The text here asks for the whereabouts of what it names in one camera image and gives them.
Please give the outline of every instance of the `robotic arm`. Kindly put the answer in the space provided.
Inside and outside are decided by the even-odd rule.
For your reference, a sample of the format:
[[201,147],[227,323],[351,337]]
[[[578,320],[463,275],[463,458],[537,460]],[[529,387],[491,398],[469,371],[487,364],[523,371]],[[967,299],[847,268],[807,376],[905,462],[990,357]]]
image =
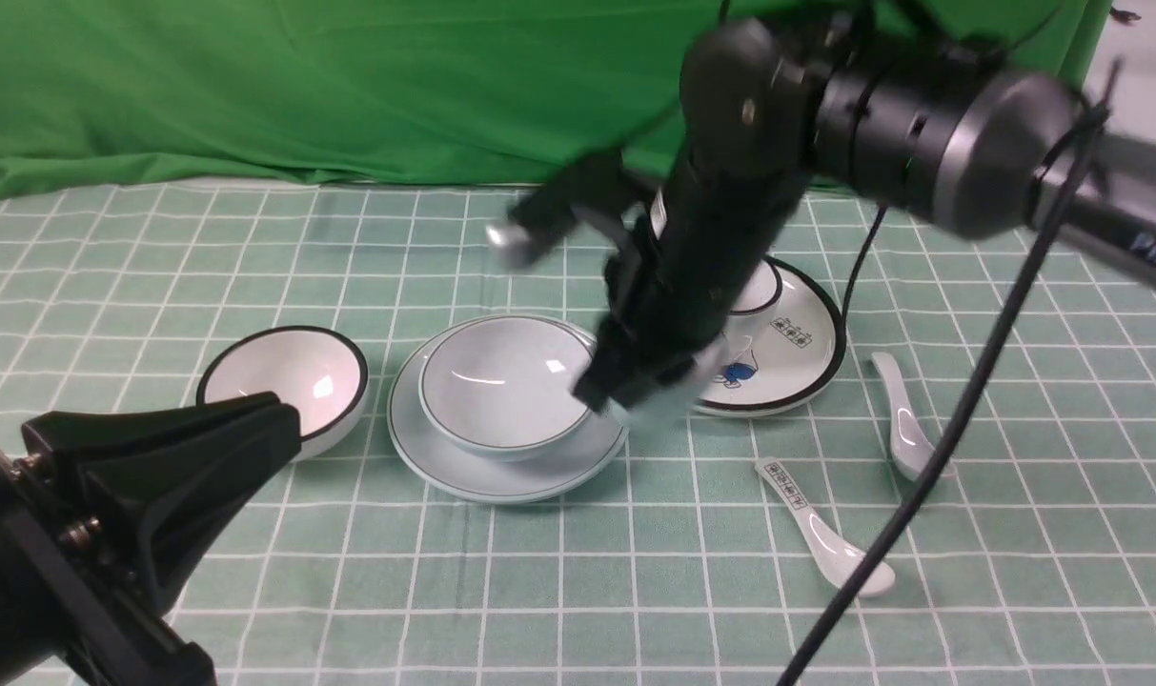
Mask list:
[[[818,3],[713,28],[683,58],[687,135],[660,186],[605,148],[489,227],[511,270],[580,223],[616,246],[577,399],[631,422],[686,412],[717,374],[731,305],[813,178],[965,241],[1039,226],[1077,153],[1065,141],[1083,97],[1013,66],[999,42],[949,39],[899,6],[917,36],[879,30],[868,6]],[[1061,241],[1156,288],[1156,145],[1105,134],[1091,165]],[[627,227],[635,205],[649,211]]]

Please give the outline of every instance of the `blue cartoon figure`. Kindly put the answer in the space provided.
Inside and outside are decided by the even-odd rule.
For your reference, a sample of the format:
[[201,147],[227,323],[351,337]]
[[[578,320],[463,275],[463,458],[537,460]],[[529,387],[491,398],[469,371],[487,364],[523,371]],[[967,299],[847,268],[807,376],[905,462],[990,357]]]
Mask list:
[[756,363],[756,353],[747,351],[747,355],[743,355],[735,363],[727,364],[721,374],[713,378],[713,382],[726,388],[742,388],[742,382],[756,376],[756,370],[759,370],[759,364]]

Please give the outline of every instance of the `metal bolt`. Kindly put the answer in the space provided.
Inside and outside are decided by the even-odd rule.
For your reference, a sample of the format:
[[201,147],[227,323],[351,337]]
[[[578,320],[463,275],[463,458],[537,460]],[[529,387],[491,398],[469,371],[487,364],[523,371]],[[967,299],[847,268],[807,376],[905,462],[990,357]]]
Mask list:
[[90,517],[86,522],[77,522],[60,534],[60,544],[77,553],[88,553],[95,543],[95,536],[102,531],[98,518]]
[[50,478],[52,475],[50,467],[47,467],[47,460],[43,456],[20,457],[14,463],[15,466],[20,467],[14,470],[16,473],[31,473],[35,478]]

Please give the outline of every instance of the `bowl rim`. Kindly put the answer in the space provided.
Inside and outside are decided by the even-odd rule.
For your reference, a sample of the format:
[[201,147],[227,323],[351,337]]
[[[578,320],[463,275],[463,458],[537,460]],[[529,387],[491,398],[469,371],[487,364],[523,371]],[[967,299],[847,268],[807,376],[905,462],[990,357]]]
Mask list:
[[513,447],[489,445],[487,443],[480,443],[479,441],[473,441],[472,438],[464,437],[464,435],[455,434],[454,429],[451,429],[451,427],[443,425],[443,421],[439,420],[437,415],[435,415],[433,410],[430,410],[429,407],[429,400],[425,399],[425,372],[428,372],[429,366],[430,363],[432,363],[433,357],[435,355],[437,355],[439,348],[446,346],[446,344],[450,342],[450,340],[452,340],[457,333],[467,330],[470,326],[479,324],[490,324],[490,322],[509,320],[509,318],[518,318],[518,320],[542,322],[542,324],[555,326],[562,332],[569,334],[570,338],[573,338],[573,340],[577,340],[578,346],[581,346],[583,351],[585,351],[587,356],[592,355],[590,342],[587,342],[585,338],[581,338],[581,335],[578,334],[578,332],[575,331],[572,326],[569,325],[569,322],[558,320],[558,318],[548,316],[531,316],[529,314],[516,314],[516,312],[491,314],[491,316],[474,318],[474,320],[472,322],[464,322],[464,324],[452,326],[451,331],[443,332],[444,333],[443,339],[438,340],[437,346],[433,348],[432,353],[430,353],[430,356],[428,357],[428,360],[425,360],[425,363],[421,366],[421,372],[416,377],[416,394],[421,399],[421,408],[424,410],[425,418],[429,420],[430,425],[433,425],[435,429],[438,429],[439,433],[446,435],[451,441],[460,443],[461,445],[465,447],[465,449],[468,449],[468,451],[481,451],[483,452],[483,455],[487,456],[511,456],[516,455],[516,452],[525,453],[531,451],[538,451],[540,448],[543,448],[544,445],[551,445],[551,443],[555,443],[556,441],[564,438],[565,435],[572,434],[573,430],[577,430],[578,426],[581,426],[583,421],[586,421],[586,418],[590,418],[591,415],[591,410],[584,408],[580,415],[578,415],[572,421],[572,425],[566,426],[564,430],[561,430],[561,433],[550,435],[550,437],[543,440],[535,441],[534,443],[528,443],[525,445],[513,445]]
[[777,268],[777,265],[773,265],[770,260],[766,260],[766,259],[765,260],[761,260],[761,265],[768,265],[769,271],[772,271],[772,273],[773,273],[773,282],[777,286],[775,286],[775,288],[773,288],[772,296],[769,296],[766,303],[764,303],[763,305],[757,305],[755,308],[749,308],[749,309],[746,309],[746,310],[736,310],[733,307],[731,307],[731,309],[729,309],[729,316],[739,316],[739,317],[742,317],[742,316],[757,316],[757,314],[759,314],[759,312],[762,312],[762,311],[764,311],[764,310],[766,310],[769,308],[777,307],[778,301],[781,300],[781,292],[785,290],[785,281],[781,279],[781,273]]
[[342,410],[342,412],[339,413],[339,415],[332,418],[327,425],[319,427],[319,429],[312,430],[311,434],[303,435],[302,442],[306,443],[306,441],[319,438],[320,435],[327,434],[331,429],[336,429],[336,425],[343,421],[344,418],[350,416],[350,414],[355,412],[355,410],[361,404],[361,399],[364,398],[368,388],[370,386],[370,364],[365,360],[365,355],[361,354],[361,348],[356,347],[356,342],[351,342],[351,340],[347,338],[343,333],[339,333],[329,329],[324,329],[324,326],[313,326],[307,324],[273,326],[273,329],[255,331],[255,333],[252,333],[246,338],[242,338],[237,340],[237,342],[231,342],[230,346],[225,347],[225,351],[221,352],[220,355],[214,357],[212,363],[209,363],[209,366],[207,366],[207,368],[203,369],[203,374],[200,375],[200,382],[198,383],[198,391],[195,392],[195,403],[198,405],[206,404],[203,394],[206,393],[206,390],[208,390],[209,388],[209,379],[213,378],[213,375],[215,374],[217,368],[220,368],[221,363],[225,361],[225,357],[230,357],[234,353],[238,352],[239,348],[247,346],[247,344],[253,342],[253,340],[259,340],[260,338],[268,338],[268,335],[276,335],[277,333],[290,333],[294,331],[303,331],[306,333],[328,335],[328,338],[338,340],[338,342],[342,344],[342,346],[348,348],[348,352],[350,352],[353,359],[356,360],[356,368],[358,368],[358,385],[356,385],[356,391],[355,393],[353,393],[353,397],[348,401],[348,405],[346,405],[344,410]]

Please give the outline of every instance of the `white bowl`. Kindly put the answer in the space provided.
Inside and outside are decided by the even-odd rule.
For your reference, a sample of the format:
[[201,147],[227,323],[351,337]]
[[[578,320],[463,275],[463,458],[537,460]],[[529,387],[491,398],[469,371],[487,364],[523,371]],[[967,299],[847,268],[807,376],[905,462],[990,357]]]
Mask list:
[[302,451],[319,456],[353,430],[369,401],[365,356],[319,326],[279,326],[247,335],[209,364],[198,405],[272,391],[298,410]]
[[430,425],[472,455],[536,457],[590,414],[572,385],[590,347],[563,322],[492,316],[452,331],[421,369]]

